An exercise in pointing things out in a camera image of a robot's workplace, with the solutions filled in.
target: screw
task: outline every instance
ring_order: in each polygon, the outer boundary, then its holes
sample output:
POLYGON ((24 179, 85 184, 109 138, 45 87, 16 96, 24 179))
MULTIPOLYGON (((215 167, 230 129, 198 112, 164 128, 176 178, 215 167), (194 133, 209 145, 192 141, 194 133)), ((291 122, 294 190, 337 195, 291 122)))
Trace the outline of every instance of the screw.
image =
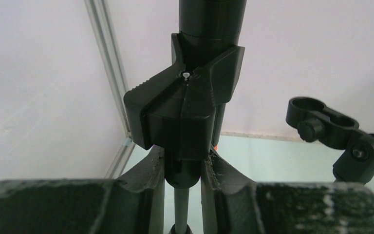
POLYGON ((190 77, 190 73, 188 73, 188 72, 183 72, 182 76, 184 77, 184 80, 187 81, 188 78, 190 77))
POLYGON ((368 159, 368 153, 361 149, 359 146, 354 146, 352 148, 352 155, 354 158, 360 160, 360 161, 365 161, 368 159))
POLYGON ((325 125, 319 119, 311 118, 298 124, 298 133, 304 141, 314 142, 325 137, 325 125))

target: black clamp arm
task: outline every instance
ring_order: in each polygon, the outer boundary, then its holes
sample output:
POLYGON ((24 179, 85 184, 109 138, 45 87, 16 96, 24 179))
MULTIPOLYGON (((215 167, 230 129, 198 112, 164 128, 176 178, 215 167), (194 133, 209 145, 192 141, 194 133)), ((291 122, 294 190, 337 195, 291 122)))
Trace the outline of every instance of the black clamp arm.
POLYGON ((339 181, 366 184, 374 176, 374 134, 359 129, 359 123, 323 102, 309 97, 289 101, 286 122, 298 130, 300 137, 345 150, 333 165, 339 181))

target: black knob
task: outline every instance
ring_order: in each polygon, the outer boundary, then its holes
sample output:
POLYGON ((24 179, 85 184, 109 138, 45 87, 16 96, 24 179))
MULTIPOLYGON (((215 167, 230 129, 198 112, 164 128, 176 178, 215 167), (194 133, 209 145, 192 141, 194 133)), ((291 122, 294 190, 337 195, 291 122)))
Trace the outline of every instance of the black knob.
POLYGON ((300 138, 306 142, 314 142, 325 137, 325 125, 317 118, 311 118, 298 124, 300 138))

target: black clamp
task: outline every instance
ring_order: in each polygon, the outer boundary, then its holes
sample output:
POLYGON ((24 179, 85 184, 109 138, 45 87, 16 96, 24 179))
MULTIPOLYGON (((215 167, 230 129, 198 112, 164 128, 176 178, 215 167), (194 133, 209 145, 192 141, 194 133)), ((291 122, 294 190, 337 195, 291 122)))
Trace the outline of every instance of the black clamp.
POLYGON ((176 159, 203 160, 211 147, 216 106, 230 101, 244 47, 232 46, 208 64, 187 71, 179 34, 172 34, 173 64, 124 96, 132 139, 158 145, 176 159))
POLYGON ((333 165, 337 180, 367 183, 374 176, 374 134, 359 129, 359 123, 323 102, 310 97, 289 101, 286 122, 307 142, 345 150, 333 165))

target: white backdrop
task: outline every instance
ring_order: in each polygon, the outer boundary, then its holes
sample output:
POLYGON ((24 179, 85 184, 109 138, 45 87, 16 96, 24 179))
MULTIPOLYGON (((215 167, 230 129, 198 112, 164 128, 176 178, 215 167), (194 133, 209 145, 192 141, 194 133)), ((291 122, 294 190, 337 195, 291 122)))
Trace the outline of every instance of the white backdrop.
MULTIPOLYGON (((178 1, 109 1, 130 88, 171 64, 178 1)), ((374 0, 248 0, 241 77, 223 131, 297 137, 287 102, 312 96, 374 132, 374 0)))
POLYGON ((0 0, 0 179, 104 177, 124 138, 84 1, 0 0))

